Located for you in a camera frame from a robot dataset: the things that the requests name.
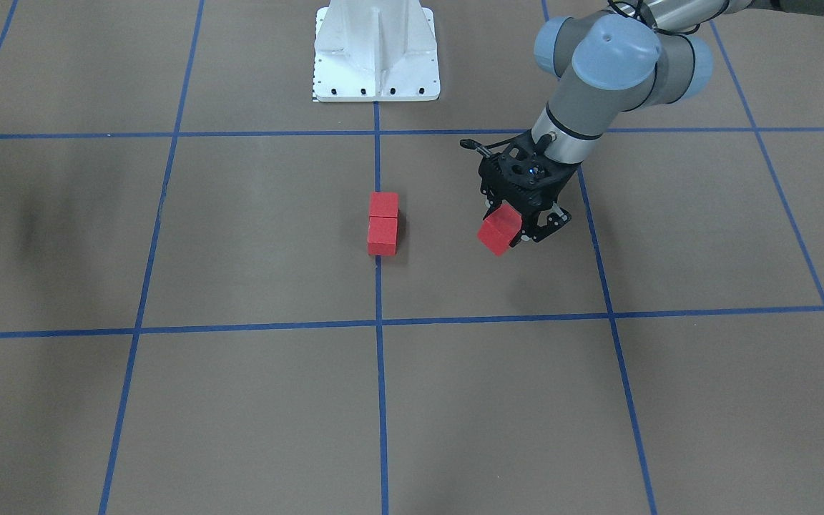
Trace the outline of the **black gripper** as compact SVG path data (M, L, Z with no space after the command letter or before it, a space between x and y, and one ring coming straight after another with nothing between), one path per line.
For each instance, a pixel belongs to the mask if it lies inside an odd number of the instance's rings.
M535 142L529 130L494 144L460 140L461 147L481 155L478 174L485 214L493 214L506 202L522 215L512 245L539 243L572 221L572 214L558 205L558 199L579 165L547 157L545 150L551 144L550 136Z

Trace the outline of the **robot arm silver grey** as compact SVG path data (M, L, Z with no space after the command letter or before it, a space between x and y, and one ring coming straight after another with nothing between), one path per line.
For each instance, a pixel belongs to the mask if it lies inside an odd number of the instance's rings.
M824 1L609 1L581 19L547 20L534 57L558 85L536 123L497 143L460 143L481 155L481 243L501 255L569 224L559 193L617 115L699 94L714 58L696 30L747 9L824 17Z

